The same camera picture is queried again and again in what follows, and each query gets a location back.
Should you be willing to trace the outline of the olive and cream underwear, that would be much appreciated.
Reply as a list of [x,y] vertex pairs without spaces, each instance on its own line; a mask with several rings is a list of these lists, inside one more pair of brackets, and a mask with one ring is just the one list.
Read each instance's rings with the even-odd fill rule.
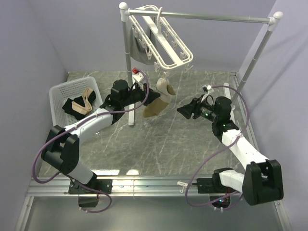
[[159,78],[155,89],[160,97],[144,108],[142,112],[144,118],[158,116],[171,103],[172,96],[176,95],[167,78]]

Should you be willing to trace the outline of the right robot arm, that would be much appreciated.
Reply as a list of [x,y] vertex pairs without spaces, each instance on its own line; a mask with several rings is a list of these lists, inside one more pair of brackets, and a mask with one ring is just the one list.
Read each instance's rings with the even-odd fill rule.
[[211,121],[212,132],[235,155],[244,168],[214,171],[210,180],[197,179],[199,193],[224,193],[227,189],[241,192],[249,205],[283,199],[282,168],[277,160],[262,155],[242,134],[231,119],[231,100],[220,96],[209,104],[207,96],[193,98],[177,109],[186,119],[203,117]]

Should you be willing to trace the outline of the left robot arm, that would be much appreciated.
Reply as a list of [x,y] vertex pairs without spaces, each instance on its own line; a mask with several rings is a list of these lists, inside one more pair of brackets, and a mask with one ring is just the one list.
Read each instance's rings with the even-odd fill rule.
[[159,97],[160,94],[147,83],[134,83],[130,87],[125,80],[115,81],[104,103],[92,115],[65,128],[51,128],[39,152],[41,159],[79,182],[85,193],[100,190],[97,175],[79,161],[80,145],[94,133],[117,122],[127,112],[127,106],[137,102],[147,106]]

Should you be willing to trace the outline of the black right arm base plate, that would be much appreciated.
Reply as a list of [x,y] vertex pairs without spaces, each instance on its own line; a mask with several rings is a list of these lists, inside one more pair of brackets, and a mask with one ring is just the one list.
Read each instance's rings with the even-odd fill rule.
[[196,183],[199,194],[212,194],[218,192],[214,187],[212,178],[197,178]]

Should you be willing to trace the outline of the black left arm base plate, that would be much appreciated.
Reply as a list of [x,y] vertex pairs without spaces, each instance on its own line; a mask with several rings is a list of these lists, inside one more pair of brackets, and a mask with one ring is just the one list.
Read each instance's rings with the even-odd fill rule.
[[[86,187],[96,191],[101,191],[110,194],[112,190],[112,179],[96,179],[95,182],[89,182]],[[85,189],[76,180],[70,181],[69,194],[95,194],[92,190]]]

